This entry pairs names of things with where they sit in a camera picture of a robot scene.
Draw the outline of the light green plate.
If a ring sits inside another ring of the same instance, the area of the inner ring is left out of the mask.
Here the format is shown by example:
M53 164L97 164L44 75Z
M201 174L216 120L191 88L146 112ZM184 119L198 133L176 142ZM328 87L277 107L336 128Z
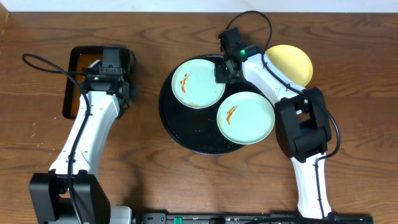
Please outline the light green plate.
M216 115L222 135L236 144L262 141L275 124L274 108L262 95L242 91L225 99Z
M215 63L192 59L182 63L172 74L172 93L183 105L202 109L215 104L226 85L215 80Z

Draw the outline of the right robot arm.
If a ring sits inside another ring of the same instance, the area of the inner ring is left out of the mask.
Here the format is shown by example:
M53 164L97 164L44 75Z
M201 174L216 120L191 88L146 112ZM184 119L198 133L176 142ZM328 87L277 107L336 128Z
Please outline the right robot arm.
M313 74L311 60L291 45L267 50L248 45L238 28L218 38L223 61L215 68L216 82L249 82L270 101L277 142L293 163L298 210L305 218L325 219L331 213L324 172L331 116L321 91L306 89Z

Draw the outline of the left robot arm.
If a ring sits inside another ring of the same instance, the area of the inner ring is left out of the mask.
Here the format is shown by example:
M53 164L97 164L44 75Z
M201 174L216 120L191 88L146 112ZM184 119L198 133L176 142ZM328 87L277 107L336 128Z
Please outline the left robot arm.
M29 191L39 223L132 223L132 208L111 205L98 182L103 148L115 119L129 107L130 76L136 56L122 46L94 47L102 52L80 72L46 63L50 73L64 74L80 92L80 104L68 139L46 173L34 173Z

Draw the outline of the yellow plate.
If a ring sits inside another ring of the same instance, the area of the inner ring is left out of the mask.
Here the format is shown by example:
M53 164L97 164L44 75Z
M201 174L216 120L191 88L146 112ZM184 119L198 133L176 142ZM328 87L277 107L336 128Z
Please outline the yellow plate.
M265 53L287 78L301 86L307 86L310 83L313 65L303 50L292 45L276 45Z

